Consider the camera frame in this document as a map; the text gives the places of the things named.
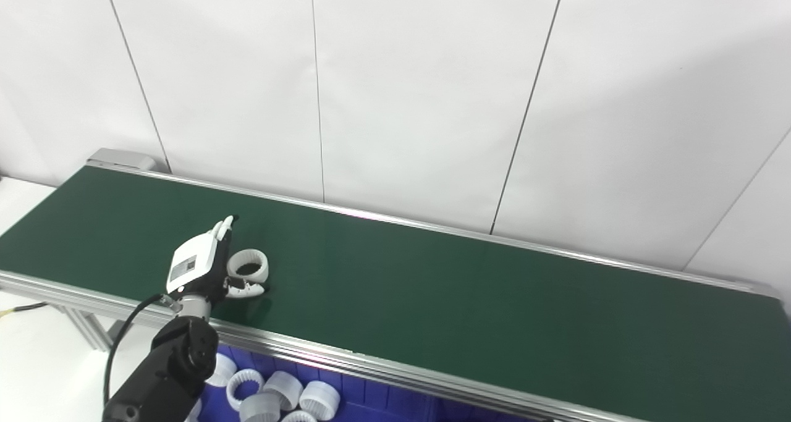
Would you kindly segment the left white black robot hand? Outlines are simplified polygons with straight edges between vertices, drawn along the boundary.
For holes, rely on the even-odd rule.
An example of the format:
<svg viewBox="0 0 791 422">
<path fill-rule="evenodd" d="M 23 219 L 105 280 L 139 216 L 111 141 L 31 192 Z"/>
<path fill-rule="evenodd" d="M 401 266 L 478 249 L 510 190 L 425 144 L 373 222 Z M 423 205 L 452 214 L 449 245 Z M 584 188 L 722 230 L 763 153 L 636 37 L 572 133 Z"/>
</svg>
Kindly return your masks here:
<svg viewBox="0 0 791 422">
<path fill-rule="evenodd" d="M 216 306 L 226 299 L 265 293 L 269 277 L 266 254 L 255 248 L 230 253 L 232 226 L 237 219 L 227 216 L 176 248 L 166 281 L 170 297 L 176 301 L 192 297 Z"/>
</svg>

